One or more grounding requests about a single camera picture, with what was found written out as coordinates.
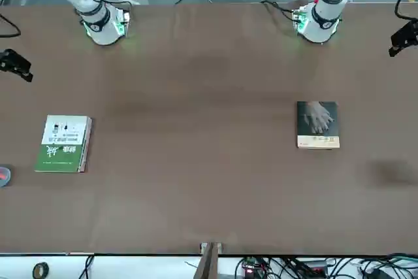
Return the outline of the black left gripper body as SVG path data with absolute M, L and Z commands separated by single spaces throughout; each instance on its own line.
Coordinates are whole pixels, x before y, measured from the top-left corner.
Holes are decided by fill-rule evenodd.
M 407 36 L 417 36 L 418 30 L 417 30 L 417 19 L 410 20 L 405 26 L 405 33 Z

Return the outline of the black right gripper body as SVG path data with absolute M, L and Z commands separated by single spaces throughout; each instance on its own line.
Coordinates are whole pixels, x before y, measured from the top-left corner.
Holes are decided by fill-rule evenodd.
M 6 49 L 1 52 L 1 70 L 3 72 L 12 72 L 14 70 L 13 53 L 11 49 Z

